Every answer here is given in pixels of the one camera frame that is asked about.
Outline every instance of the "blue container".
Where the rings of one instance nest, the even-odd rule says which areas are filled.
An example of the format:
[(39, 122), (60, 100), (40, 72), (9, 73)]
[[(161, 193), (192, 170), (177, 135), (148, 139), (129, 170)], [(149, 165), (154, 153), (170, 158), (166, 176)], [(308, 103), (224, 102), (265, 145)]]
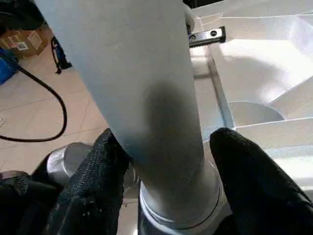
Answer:
[[(0, 48), (1, 52), (4, 52), (7, 56), (9, 56), (14, 61), (18, 61), (14, 56), (13, 52), (10, 50), (4, 50)], [(3, 84), (6, 80), (12, 77), (16, 73), (16, 67), (8, 64), (4, 59), (0, 57), (0, 85)]]

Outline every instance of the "cylinder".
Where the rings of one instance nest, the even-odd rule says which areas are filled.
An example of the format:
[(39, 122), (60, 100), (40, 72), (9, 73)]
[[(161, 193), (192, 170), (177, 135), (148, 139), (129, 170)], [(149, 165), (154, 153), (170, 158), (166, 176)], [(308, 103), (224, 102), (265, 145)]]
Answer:
[(116, 139), (142, 204), (161, 224), (196, 226), (218, 200), (204, 160), (180, 0), (36, 0)]

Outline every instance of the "black glove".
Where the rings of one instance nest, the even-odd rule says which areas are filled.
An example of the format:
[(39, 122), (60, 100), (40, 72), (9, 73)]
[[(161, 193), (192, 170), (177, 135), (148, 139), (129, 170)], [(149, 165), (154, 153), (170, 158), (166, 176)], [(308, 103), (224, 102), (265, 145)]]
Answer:
[(115, 235), (128, 164), (128, 155), (105, 130), (60, 193), (44, 234)]
[(210, 147), (240, 234), (313, 234), (311, 201), (257, 144), (220, 128)]

